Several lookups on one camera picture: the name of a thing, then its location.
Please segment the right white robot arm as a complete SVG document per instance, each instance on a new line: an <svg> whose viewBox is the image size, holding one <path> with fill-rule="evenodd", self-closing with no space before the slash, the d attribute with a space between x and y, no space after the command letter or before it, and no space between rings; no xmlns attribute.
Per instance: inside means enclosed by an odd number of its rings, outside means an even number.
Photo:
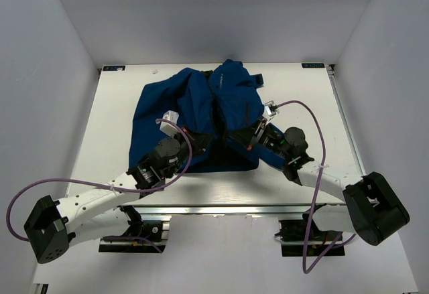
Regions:
<svg viewBox="0 0 429 294"><path fill-rule="evenodd" d="M408 211L383 175L346 173L317 164L307 154L306 136L298 127L279 133L273 125L257 121L228 136L246 150L256 151L288 181L341 200L339 205L314 205L303 213L303 233L312 240L326 232L349 232L377 246L410 222Z"/></svg>

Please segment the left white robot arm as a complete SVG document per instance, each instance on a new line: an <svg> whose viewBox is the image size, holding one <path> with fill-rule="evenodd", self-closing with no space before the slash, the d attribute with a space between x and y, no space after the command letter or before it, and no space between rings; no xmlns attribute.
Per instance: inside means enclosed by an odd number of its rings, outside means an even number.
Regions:
<svg viewBox="0 0 429 294"><path fill-rule="evenodd" d="M75 196L45 196L36 202L24 230L38 263L50 263L88 240L133 240L141 234L143 222L130 203L173 184L214 138L185 127L171 128L136 165L109 183L89 183L90 190Z"/></svg>

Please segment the blue and black jacket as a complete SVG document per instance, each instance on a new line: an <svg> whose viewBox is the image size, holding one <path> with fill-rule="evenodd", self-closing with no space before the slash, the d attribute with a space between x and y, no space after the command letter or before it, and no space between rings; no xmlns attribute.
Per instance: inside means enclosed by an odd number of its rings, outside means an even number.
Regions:
<svg viewBox="0 0 429 294"><path fill-rule="evenodd" d="M231 137L262 116L257 92L261 86L261 74L251 75L242 62L233 60L213 71L185 68L167 80L145 85L133 115L129 166L137 165L165 137L156 119L176 111L178 126L211 138L206 151L192 158L188 172L249 171L261 161L282 169L279 155L262 146L248 150L247 142Z"/></svg>

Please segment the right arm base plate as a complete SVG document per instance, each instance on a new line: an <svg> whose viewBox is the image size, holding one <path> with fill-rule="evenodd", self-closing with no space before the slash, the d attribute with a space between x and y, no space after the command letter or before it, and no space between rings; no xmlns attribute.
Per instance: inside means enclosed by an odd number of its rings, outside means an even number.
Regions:
<svg viewBox="0 0 429 294"><path fill-rule="evenodd" d="M300 257L304 251L306 221L299 214L281 214L278 217L279 230L274 239L280 243L282 257ZM328 248L338 232L319 231L314 223L310 228L307 257L316 258Z"/></svg>

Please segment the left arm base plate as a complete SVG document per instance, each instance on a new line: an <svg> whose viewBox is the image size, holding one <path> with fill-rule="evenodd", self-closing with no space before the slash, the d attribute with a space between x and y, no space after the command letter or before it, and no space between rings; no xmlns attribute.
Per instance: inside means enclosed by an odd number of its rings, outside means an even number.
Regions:
<svg viewBox="0 0 429 294"><path fill-rule="evenodd" d="M170 222L143 218L133 206L120 207L125 214L124 231L101 238L99 252L161 254L168 239Z"/></svg>

